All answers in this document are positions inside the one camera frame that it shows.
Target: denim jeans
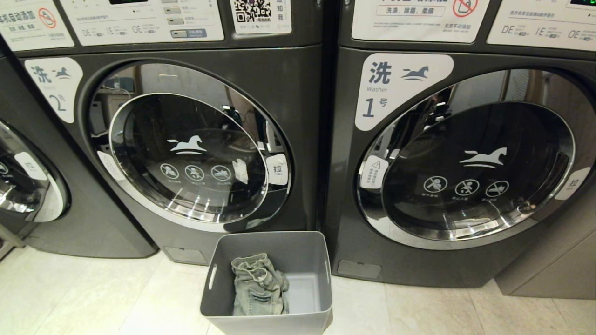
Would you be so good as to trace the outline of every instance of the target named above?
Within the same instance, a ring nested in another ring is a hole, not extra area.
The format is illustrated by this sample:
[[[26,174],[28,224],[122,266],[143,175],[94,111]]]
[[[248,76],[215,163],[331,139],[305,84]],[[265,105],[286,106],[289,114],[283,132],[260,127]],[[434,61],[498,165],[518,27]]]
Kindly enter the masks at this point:
[[[283,296],[288,280],[275,270],[266,253],[234,259],[232,271],[236,274],[233,316],[288,314]]]

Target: gray washing machine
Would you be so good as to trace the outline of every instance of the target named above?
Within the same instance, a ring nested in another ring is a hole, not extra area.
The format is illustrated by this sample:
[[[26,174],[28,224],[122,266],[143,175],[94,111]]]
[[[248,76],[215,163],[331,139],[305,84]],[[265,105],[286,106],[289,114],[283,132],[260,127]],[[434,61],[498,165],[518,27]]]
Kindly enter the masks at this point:
[[[335,275],[478,287],[596,159],[596,7],[341,7],[325,233]]]
[[[136,220],[57,130],[20,67],[0,55],[0,225],[47,252],[97,258],[155,253]]]
[[[172,260],[207,264],[231,232],[315,228],[320,2],[55,4],[46,49],[9,42]]]

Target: white sticker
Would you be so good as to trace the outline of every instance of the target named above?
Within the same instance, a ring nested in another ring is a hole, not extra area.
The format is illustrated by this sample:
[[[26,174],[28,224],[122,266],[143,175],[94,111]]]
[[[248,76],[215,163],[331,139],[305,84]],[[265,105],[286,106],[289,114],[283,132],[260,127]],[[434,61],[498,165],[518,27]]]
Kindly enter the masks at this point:
[[[356,127],[371,130],[406,101],[447,78],[453,67],[448,55],[370,55],[362,65]]]
[[[236,33],[291,33],[291,0],[229,0]]]
[[[31,178],[37,180],[48,180],[48,176],[45,174],[44,170],[29,153],[18,153],[14,155],[14,159],[21,164],[25,172],[27,172]]]
[[[364,164],[362,176],[360,177],[360,187],[378,190],[383,186],[383,178],[389,167],[389,162],[377,156],[370,156]]]
[[[13,51],[75,45],[52,0],[0,1],[0,33]]]
[[[232,165],[234,167],[234,175],[236,176],[236,179],[248,185],[249,173],[246,171],[246,163],[244,160],[237,159],[236,161],[232,161]]]
[[[112,178],[114,178],[117,181],[126,179],[124,173],[120,171],[118,164],[116,164],[114,157],[102,151],[97,151],[97,156],[99,156],[101,163],[103,163],[105,169],[108,170]]]
[[[472,43],[488,5],[489,0],[355,0],[352,37]]]
[[[596,2],[503,0],[488,44],[596,50]]]
[[[288,184],[288,161],[284,154],[267,157],[269,183],[273,185]]]
[[[82,45],[223,41],[215,0],[60,0]]]
[[[25,61],[25,68],[56,114],[67,123],[75,121],[75,96],[83,69],[74,59],[37,58]]]
[[[583,181],[586,180],[586,177],[589,175],[591,169],[591,167],[586,167],[585,169],[573,172],[567,179],[563,189],[557,193],[555,199],[567,200],[571,198],[573,193],[575,193],[575,191],[577,191],[578,188],[583,184]]]

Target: round glass door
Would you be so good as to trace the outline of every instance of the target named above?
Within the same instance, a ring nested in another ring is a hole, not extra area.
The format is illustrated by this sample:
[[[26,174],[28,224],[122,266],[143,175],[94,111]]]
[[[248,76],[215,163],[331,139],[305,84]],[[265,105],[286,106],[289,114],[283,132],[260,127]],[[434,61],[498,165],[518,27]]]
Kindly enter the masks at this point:
[[[142,63],[107,79],[94,106],[98,150],[116,162],[120,186],[154,213],[194,229],[242,231],[285,202],[290,167],[281,133],[223,82]]]
[[[358,197],[371,225],[400,243],[441,250],[493,243],[535,224],[537,211],[559,205],[552,198],[577,159],[570,116],[592,113],[595,122],[584,94],[564,104],[554,89],[580,92],[553,73],[501,71],[402,114],[361,164]]]
[[[48,164],[32,144],[0,122],[0,209],[24,215],[26,221],[59,218],[69,203],[66,186]]]

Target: gray plastic basket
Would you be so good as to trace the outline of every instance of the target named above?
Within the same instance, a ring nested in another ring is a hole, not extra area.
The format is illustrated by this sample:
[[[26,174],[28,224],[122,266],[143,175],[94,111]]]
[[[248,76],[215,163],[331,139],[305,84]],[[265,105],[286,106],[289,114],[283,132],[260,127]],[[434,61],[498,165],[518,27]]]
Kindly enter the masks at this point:
[[[290,313],[233,317],[236,257],[267,253],[285,273]],[[221,237],[209,265],[201,314],[226,335],[321,335],[331,324],[331,269],[324,236],[318,231],[250,232]]]

